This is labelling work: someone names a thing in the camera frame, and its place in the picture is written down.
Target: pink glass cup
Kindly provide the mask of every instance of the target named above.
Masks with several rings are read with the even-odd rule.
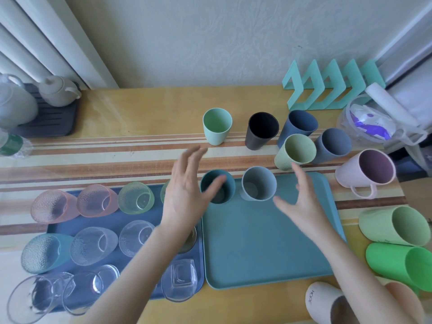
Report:
[[[351,189],[362,199],[374,199],[377,185],[389,184],[396,177],[396,168],[384,152],[376,149],[366,149],[349,159],[335,172],[340,185]],[[360,195],[356,187],[370,187],[369,196]]]
[[[55,224],[79,216],[77,197],[60,190],[48,190],[31,204],[30,214],[38,223]]]
[[[76,206],[84,217],[102,217],[118,209],[118,195],[108,187],[93,184],[78,196]]]

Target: wooden table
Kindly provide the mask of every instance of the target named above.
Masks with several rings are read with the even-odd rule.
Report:
[[[110,187],[131,181],[146,184],[169,179],[174,160],[187,147],[207,145],[202,115],[213,107],[228,110],[233,126],[228,139],[211,147],[202,160],[199,175],[209,169],[225,169],[240,177],[254,165],[280,171],[273,163],[276,139],[261,150],[244,146],[249,117],[258,111],[272,113],[282,124],[288,114],[290,91],[280,86],[142,88],[84,91],[75,132],[68,137],[33,140],[35,150],[27,159],[0,158],[0,303],[20,280],[28,276],[19,266],[24,245],[47,226],[33,222],[32,200],[46,189],[81,189],[103,183]],[[312,114],[319,129],[334,127],[340,110],[319,110]],[[379,188],[374,200],[359,200],[338,185],[334,171],[355,155],[320,165],[306,165],[307,171],[323,173],[330,182],[348,243],[364,260],[368,240],[358,227],[358,215],[365,208],[405,204],[397,181]],[[313,278],[240,289],[217,291],[204,284],[201,291],[183,303],[151,301],[140,323],[285,323],[306,320],[305,291],[316,280],[337,284],[334,277]],[[80,323],[65,313],[49,314],[46,321]]]

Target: plastic bottle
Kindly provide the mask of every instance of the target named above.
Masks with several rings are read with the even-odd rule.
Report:
[[[16,134],[0,130],[0,156],[25,158],[33,151],[32,143]]]

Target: tray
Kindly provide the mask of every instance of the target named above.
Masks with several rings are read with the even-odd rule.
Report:
[[[22,137],[55,137],[72,133],[78,100],[65,107],[53,107],[41,97],[37,86],[27,83],[25,90],[35,97],[39,113],[31,122],[15,127],[12,133]]]
[[[328,180],[309,173],[327,217],[346,241]],[[276,194],[294,204],[295,174],[276,175]],[[202,219],[206,280],[213,289],[331,275],[330,264],[318,247],[273,204],[235,196],[224,204],[211,203]]]
[[[160,192],[162,189],[162,184],[159,185],[149,185],[150,189],[153,191],[153,194],[155,196],[155,203],[152,209],[149,211],[139,214],[139,215],[128,215],[122,212],[120,209],[116,212],[103,216],[103,217],[96,217],[96,218],[87,218],[83,216],[78,216],[70,221],[58,223],[58,224],[50,224],[48,225],[47,233],[61,233],[61,234],[67,234],[71,236],[75,236],[79,231],[82,229],[89,227],[89,226],[99,226],[99,227],[106,227],[107,229],[111,229],[114,231],[117,236],[120,235],[120,232],[122,229],[126,226],[127,223],[130,223],[134,220],[146,220],[150,223],[152,223],[154,226],[157,226],[160,224],[161,218],[162,218],[162,201],[160,199]],[[113,188],[113,190],[118,194],[119,191],[122,188]],[[74,196],[78,196],[78,194],[81,192],[81,190],[78,191],[68,191],[69,193],[73,194]],[[174,257],[174,260],[177,259],[185,259],[185,258],[191,258],[195,261],[195,266],[197,268],[197,279],[198,279],[198,285],[197,285],[197,291],[196,293],[202,288],[204,283],[204,258],[203,258],[203,237],[202,237],[202,228],[201,223],[198,223],[196,226],[197,229],[197,241],[195,242],[195,245],[191,250],[184,254],[178,254]],[[98,261],[97,263],[90,265],[90,266],[79,266],[75,264],[72,260],[69,260],[65,262],[64,264],[60,265],[59,267],[54,268],[53,270],[49,271],[50,273],[57,273],[57,272],[69,272],[71,274],[76,274],[78,272],[84,272],[84,271],[91,271],[95,269],[96,267],[99,267],[101,265],[105,264],[111,264],[118,268],[118,270],[121,272],[126,265],[131,261],[132,258],[125,256],[122,251],[120,250],[120,247],[117,245],[116,249],[106,258],[102,259],[101,261]],[[150,299],[162,299],[164,298],[162,293],[162,288],[160,281],[158,282],[155,290],[152,293],[152,296]],[[62,306],[58,306],[53,311],[63,311]]]

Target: right hand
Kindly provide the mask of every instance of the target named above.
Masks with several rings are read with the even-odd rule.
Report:
[[[333,230],[333,227],[317,199],[311,178],[295,163],[292,163],[292,169],[299,181],[295,186],[299,190],[297,203],[292,205],[279,196],[275,196],[273,202],[307,237],[315,241],[322,232]]]

